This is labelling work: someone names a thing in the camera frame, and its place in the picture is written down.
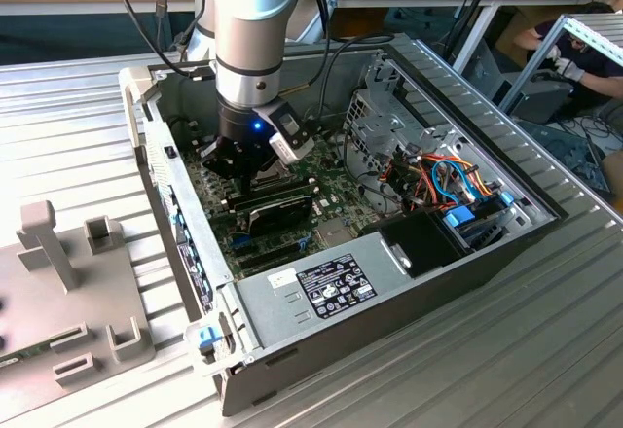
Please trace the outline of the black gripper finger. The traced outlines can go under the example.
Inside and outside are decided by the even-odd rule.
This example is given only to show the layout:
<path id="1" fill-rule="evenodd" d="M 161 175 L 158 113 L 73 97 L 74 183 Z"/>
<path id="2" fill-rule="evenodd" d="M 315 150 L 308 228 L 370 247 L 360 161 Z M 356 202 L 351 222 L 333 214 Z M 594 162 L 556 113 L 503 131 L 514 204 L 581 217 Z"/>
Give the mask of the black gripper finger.
<path id="1" fill-rule="evenodd" d="M 245 152 L 235 141 L 218 136 L 199 150 L 204 168 L 224 179 L 240 178 L 245 173 Z"/>
<path id="2" fill-rule="evenodd" d="M 243 195 L 248 195 L 251 190 L 251 182 L 259 172 L 270 168 L 277 160 L 274 153 L 249 153 L 243 161 L 239 174 L 239 188 Z"/>

